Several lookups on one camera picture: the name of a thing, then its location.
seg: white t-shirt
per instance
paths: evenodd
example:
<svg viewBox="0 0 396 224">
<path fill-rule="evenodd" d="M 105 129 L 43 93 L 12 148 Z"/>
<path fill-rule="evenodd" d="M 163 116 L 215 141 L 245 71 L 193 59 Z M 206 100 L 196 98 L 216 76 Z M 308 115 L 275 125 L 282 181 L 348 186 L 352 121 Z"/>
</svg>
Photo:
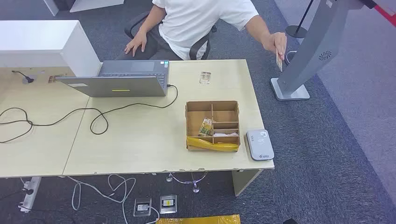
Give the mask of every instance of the white t-shirt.
<svg viewBox="0 0 396 224">
<path fill-rule="evenodd" d="M 165 8 L 167 14 L 159 25 L 159 33 L 183 60 L 190 59 L 190 48 L 210 32 L 217 20 L 222 19 L 241 31 L 258 15 L 250 0 L 153 0 L 153 4 Z M 205 51 L 206 44 L 197 58 Z"/>
</svg>

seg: speaker grille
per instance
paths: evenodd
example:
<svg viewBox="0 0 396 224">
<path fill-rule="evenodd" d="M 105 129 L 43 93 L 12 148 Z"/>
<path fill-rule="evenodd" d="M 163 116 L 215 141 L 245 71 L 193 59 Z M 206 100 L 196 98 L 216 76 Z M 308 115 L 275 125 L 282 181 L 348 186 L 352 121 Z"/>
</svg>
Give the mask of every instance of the speaker grille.
<svg viewBox="0 0 396 224">
<path fill-rule="evenodd" d="M 327 51 L 323 52 L 321 55 L 319 55 L 319 60 L 324 61 L 326 59 L 329 59 L 331 56 L 332 56 L 332 52 L 327 50 Z"/>
</svg>

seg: yellow bag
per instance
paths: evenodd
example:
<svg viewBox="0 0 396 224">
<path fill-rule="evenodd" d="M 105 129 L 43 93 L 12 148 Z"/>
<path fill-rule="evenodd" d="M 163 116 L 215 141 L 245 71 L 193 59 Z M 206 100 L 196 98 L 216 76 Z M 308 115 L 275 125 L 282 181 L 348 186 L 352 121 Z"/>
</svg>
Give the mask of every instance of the yellow bag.
<svg viewBox="0 0 396 224">
<path fill-rule="evenodd" d="M 239 215 L 202 218 L 161 218 L 156 224 L 240 224 Z"/>
<path fill-rule="evenodd" d="M 187 145 L 216 150 L 216 151 L 225 151 L 225 152 L 238 151 L 238 148 L 239 148 L 239 146 L 236 144 L 231 144 L 231 143 L 213 144 L 213 143 L 210 143 L 210 142 L 202 140 L 202 139 L 191 138 L 191 137 L 187 137 Z"/>
</svg>

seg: card in hand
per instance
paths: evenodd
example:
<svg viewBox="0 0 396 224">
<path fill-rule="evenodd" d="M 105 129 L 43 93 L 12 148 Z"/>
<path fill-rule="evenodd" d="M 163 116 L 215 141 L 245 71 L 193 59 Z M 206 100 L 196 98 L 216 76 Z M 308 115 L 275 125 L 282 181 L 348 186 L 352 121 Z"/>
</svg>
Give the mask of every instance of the card in hand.
<svg viewBox="0 0 396 224">
<path fill-rule="evenodd" d="M 278 49 L 276 49 L 276 64 L 278 65 L 278 67 L 281 70 L 281 72 L 283 72 L 283 70 L 282 70 L 282 60 L 281 60 L 281 57 L 278 54 Z"/>
</svg>

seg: gray kiosk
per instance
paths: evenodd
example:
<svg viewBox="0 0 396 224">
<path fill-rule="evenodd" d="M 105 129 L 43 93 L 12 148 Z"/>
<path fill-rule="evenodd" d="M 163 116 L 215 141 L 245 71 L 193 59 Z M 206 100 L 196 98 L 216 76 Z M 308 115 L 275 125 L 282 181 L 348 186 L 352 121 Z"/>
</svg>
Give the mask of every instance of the gray kiosk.
<svg viewBox="0 0 396 224">
<path fill-rule="evenodd" d="M 309 99 L 304 83 L 339 50 L 349 10 L 373 8 L 372 0 L 321 0 L 308 33 L 289 66 L 271 85 L 278 100 Z"/>
</svg>

